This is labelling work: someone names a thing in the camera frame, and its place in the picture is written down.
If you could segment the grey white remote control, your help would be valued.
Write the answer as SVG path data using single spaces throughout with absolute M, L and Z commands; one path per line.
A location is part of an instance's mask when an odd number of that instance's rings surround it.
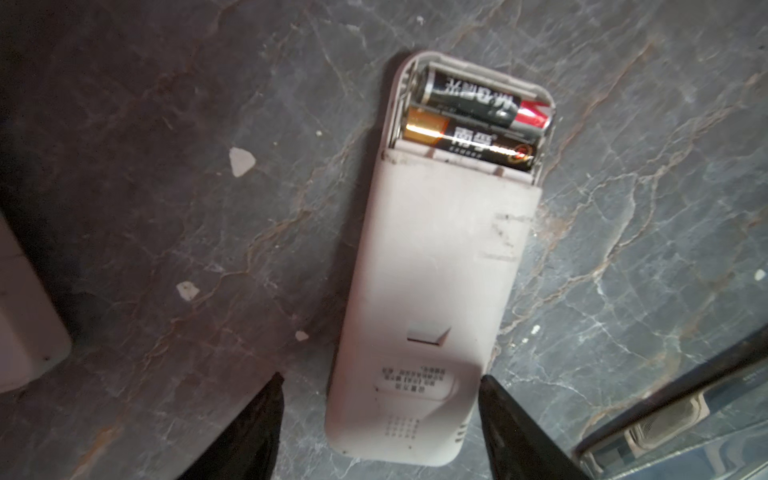
M 548 103 L 549 128 L 534 136 L 418 103 L 430 66 Z M 404 140 L 410 107 L 534 144 L 533 169 Z M 439 52 L 398 69 L 327 397 L 338 453 L 423 466 L 458 455 L 542 196 L 555 108 L 540 85 Z

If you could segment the black red AA battery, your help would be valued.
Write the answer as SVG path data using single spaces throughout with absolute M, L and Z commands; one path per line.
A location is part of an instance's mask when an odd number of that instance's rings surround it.
M 545 133 L 553 116 L 546 102 L 435 66 L 425 70 L 416 98 L 446 113 L 534 136 Z

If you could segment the black gold AA battery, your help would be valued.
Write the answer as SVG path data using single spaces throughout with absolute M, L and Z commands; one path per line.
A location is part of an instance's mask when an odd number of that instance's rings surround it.
M 422 108 L 410 107 L 402 125 L 404 140 L 521 171 L 533 169 L 534 144 Z

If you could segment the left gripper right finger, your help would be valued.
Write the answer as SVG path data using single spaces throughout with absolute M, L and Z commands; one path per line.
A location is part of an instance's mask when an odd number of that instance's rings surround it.
M 478 407 L 493 479 L 587 477 L 491 375 L 480 380 Z

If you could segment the pink cat paw spatula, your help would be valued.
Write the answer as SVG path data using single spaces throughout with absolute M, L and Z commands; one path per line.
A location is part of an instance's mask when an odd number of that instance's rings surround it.
M 767 330 L 670 382 L 574 449 L 592 479 L 764 479 Z

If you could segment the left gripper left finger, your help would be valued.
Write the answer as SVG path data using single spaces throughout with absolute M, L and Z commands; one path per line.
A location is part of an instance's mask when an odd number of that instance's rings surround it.
M 276 373 L 180 480 L 270 480 L 284 416 L 284 378 Z

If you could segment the white air conditioner remote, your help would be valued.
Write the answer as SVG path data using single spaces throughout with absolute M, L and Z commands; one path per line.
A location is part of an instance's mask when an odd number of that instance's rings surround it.
M 70 335 L 31 262 L 1 220 L 1 391 L 19 389 L 67 358 Z

